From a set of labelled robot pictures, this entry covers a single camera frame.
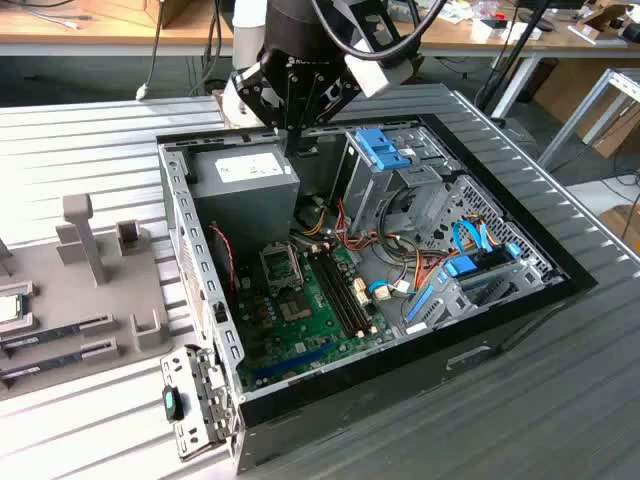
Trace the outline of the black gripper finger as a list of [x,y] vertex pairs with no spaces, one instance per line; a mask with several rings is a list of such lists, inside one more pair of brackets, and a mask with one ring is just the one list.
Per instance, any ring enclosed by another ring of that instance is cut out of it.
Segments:
[[303,96],[300,130],[325,125],[360,92],[352,72],[346,68],[339,76],[316,74],[309,92]]
[[268,128],[284,132],[289,124],[289,70],[276,59],[262,59],[233,74],[240,99]]

